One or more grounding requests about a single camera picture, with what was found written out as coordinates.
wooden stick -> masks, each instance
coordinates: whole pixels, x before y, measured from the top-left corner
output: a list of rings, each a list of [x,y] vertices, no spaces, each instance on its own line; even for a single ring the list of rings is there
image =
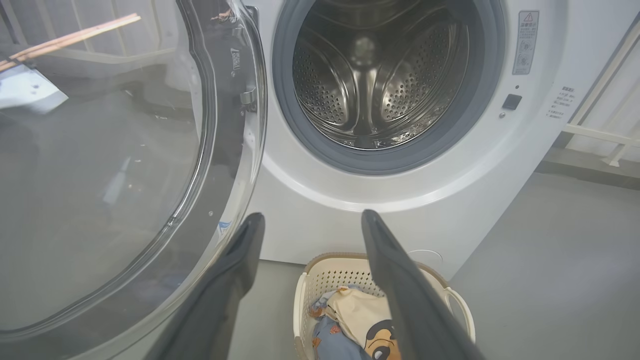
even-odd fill
[[[44,42],[40,45],[32,46],[29,49],[25,49],[9,57],[9,59],[16,60],[16,61],[8,61],[8,60],[0,61],[0,71],[4,71],[6,69],[16,66],[17,62],[33,59],[40,55],[48,54],[55,50],[63,49],[64,47],[73,45],[76,42],[80,42],[88,38],[94,37],[95,35],[105,33],[109,30],[113,30],[121,26],[131,24],[132,22],[136,22],[140,19],[141,17],[138,16],[137,13],[133,13],[131,15],[121,17],[119,19],[105,22],[104,24],[96,25],[91,28],[86,28],[80,31],[76,31],[75,33],[71,33],[63,37],[55,38],[53,40]]]

washing drum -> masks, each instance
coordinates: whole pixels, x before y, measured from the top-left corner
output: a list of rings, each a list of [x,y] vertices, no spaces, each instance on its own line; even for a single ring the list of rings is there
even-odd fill
[[[355,149],[384,149],[438,121],[467,60],[467,29],[442,4],[321,1],[296,42],[294,87],[322,134]]]

fabric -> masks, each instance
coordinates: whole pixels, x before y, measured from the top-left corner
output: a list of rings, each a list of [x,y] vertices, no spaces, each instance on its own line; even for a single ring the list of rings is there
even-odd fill
[[[338,323],[322,317],[312,340],[316,360],[371,360],[364,350],[347,338]]]
[[[338,289],[348,289],[348,288],[359,289],[358,285],[356,284],[349,284],[347,286],[338,287]],[[324,309],[326,308],[326,302],[329,301],[329,298],[333,296],[333,294],[335,294],[336,291],[337,290],[327,291],[326,293],[322,294],[322,296],[320,296],[320,298],[317,299],[316,302],[311,305],[309,309],[309,315],[313,316],[317,320],[320,320],[319,318],[321,316],[324,316]]]
[[[386,298],[341,288],[329,298],[326,315],[373,360],[401,359]]]

white washing machine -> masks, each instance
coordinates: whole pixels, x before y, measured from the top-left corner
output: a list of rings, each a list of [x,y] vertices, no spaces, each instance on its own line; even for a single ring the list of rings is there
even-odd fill
[[[638,11],[0,1],[0,358],[143,356],[248,212],[306,263],[374,209],[451,278]]]
[[[637,1],[246,3],[259,9],[270,70],[250,203],[268,223],[262,258],[363,252],[358,219],[374,209],[447,279],[640,10]]]

concrete floor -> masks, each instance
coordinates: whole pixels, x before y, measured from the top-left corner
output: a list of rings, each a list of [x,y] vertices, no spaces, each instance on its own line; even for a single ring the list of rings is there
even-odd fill
[[[451,281],[487,359],[638,359],[640,192],[534,174]],[[229,359],[297,359],[300,265],[263,261]]]

